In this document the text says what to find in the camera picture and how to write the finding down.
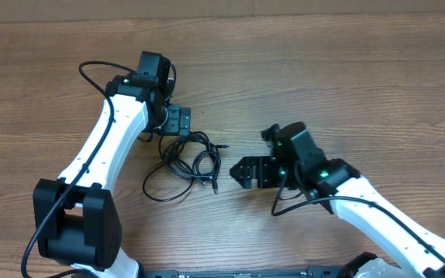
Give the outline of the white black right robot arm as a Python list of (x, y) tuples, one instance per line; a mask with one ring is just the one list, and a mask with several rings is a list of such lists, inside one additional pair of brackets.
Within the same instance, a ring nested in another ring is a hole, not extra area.
[(322, 205), (350, 223), (389, 255), (390, 265), (363, 253), (343, 266), (338, 277), (445, 277), (445, 239), (423, 228), (379, 192), (346, 161), (329, 159), (315, 144), (305, 123), (296, 122), (262, 131), (268, 156), (247, 156), (229, 173), (243, 188), (289, 188), (305, 201), (286, 209), (273, 207), (274, 216), (306, 205)]

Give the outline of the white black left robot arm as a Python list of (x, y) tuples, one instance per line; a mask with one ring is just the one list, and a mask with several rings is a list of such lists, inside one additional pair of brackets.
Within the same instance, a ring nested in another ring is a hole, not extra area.
[(136, 69), (98, 90), (101, 115), (78, 155), (55, 180), (40, 179), (32, 195), (36, 230), (32, 248), (70, 267), (73, 277), (143, 277), (143, 266), (121, 247), (122, 226), (113, 200), (117, 177), (141, 133), (186, 136), (191, 111), (170, 99), (175, 66), (160, 53), (144, 51)]

